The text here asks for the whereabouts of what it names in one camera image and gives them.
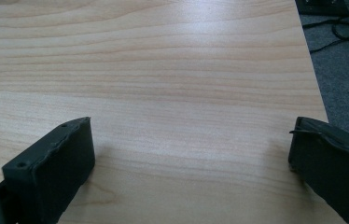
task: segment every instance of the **table surface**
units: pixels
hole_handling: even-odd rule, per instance
[[[1,167],[91,117],[60,223],[343,223],[287,167],[325,120],[292,0],[0,0]]]

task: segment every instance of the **wooden table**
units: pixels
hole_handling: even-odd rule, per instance
[[[0,0],[1,166],[91,117],[60,223],[343,223],[287,168],[326,119],[292,0]]]

